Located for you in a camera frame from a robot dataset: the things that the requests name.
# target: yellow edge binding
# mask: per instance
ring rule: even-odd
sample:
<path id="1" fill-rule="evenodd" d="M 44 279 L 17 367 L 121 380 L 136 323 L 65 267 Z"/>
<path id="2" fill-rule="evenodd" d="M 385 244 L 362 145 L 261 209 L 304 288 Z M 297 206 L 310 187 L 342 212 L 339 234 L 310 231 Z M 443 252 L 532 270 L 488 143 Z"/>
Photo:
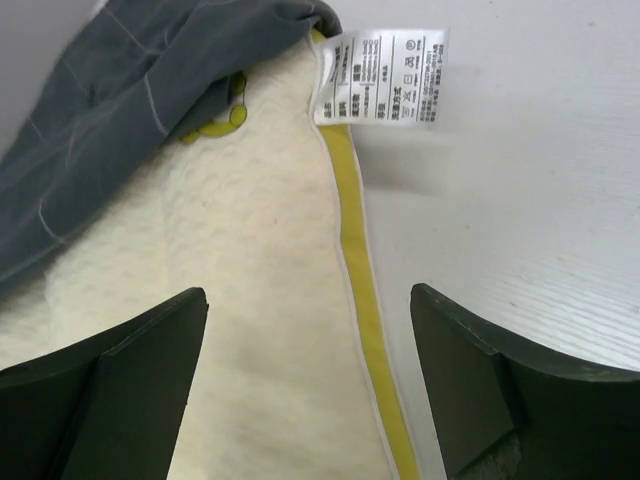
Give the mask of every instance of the yellow edge binding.
<path id="1" fill-rule="evenodd" d="M 312 30 L 311 36 L 315 43 L 325 40 L 317 30 Z M 353 154 L 351 137 L 344 125 L 319 126 L 318 130 L 329 149 L 338 185 L 342 211 L 340 241 L 353 289 L 362 350 L 373 383 L 380 417 L 400 478 L 418 480 L 418 465 L 384 345 L 373 270 L 367 248 L 360 175 L 356 167 L 357 160 Z"/>

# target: white care label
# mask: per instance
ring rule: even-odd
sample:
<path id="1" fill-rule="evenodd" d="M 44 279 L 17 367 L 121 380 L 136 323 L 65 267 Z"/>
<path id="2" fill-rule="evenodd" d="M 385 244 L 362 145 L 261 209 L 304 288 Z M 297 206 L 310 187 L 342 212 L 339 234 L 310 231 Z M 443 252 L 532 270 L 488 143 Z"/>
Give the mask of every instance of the white care label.
<path id="1" fill-rule="evenodd" d="M 367 30 L 320 43 L 315 123 L 429 127 L 447 41 L 447 30 Z"/>

